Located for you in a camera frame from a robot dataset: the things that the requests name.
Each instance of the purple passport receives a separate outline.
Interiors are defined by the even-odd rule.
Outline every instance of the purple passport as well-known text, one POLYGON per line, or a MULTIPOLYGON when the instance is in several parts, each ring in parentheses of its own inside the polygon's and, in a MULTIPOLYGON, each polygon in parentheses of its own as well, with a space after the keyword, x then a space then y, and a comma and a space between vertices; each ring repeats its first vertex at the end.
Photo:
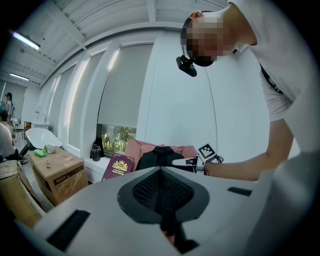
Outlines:
POLYGON ((114 154, 103 174, 102 181, 132 172, 134 159, 121 154, 114 154))

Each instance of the white chair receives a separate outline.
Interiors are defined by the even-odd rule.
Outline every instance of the white chair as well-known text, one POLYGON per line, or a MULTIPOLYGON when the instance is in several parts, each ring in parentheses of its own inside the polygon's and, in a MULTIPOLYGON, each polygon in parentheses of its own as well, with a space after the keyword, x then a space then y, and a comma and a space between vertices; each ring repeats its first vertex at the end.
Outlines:
POLYGON ((43 150, 45 145, 62 147, 63 143, 49 130, 31 128, 25 132, 29 150, 43 150))

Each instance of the hair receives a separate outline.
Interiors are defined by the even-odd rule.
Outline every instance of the hair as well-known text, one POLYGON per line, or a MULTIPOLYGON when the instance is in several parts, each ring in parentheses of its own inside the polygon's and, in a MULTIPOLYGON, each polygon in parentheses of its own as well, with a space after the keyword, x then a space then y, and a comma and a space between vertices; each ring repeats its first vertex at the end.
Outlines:
MULTIPOLYGON (((211 10, 202 10, 202 13, 212 13, 211 10)), ((207 67, 210 66, 213 61, 208 60, 206 57, 201 57, 201 56, 193 56, 192 51, 188 50, 188 44, 187 44, 187 28, 190 27, 190 24, 192 22, 192 19, 190 17, 188 17, 182 27, 181 30, 181 35, 180 35, 180 42, 181 42, 181 47, 184 48, 184 45, 186 45, 186 49, 185 51, 188 53, 190 59, 192 60, 192 62, 198 66, 201 67, 207 67)))
POLYGON ((8 113, 7 113, 7 111, 2 111, 1 113, 0 113, 0 116, 1 116, 1 119, 2 119, 2 121, 3 122, 6 122, 7 121, 7 119, 8 119, 8 113))

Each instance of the pink cushion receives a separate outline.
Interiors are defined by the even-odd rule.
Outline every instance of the pink cushion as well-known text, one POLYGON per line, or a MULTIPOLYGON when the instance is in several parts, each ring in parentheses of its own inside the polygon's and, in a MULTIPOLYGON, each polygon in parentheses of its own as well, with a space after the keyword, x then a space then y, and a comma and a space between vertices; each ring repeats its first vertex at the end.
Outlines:
MULTIPOLYGON (((151 143, 136 140, 134 138, 128 141, 124 155, 134 158, 134 170, 136 169, 138 162, 144 153, 154 150, 155 147, 166 147, 166 145, 154 145, 151 143)), ((181 154, 184 158, 192 158, 196 155, 196 149, 194 146, 170 146, 176 153, 181 154)))

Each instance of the black mesh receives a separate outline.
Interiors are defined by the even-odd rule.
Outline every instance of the black mesh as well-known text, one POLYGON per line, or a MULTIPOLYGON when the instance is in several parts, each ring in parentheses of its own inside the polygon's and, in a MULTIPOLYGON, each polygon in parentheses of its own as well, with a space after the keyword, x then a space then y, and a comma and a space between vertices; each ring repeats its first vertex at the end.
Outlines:
POLYGON ((155 212, 158 212, 159 205, 157 207, 156 204, 160 202, 177 211, 194 196, 194 190, 190 186, 161 169, 136 184, 132 192, 135 200, 155 212))

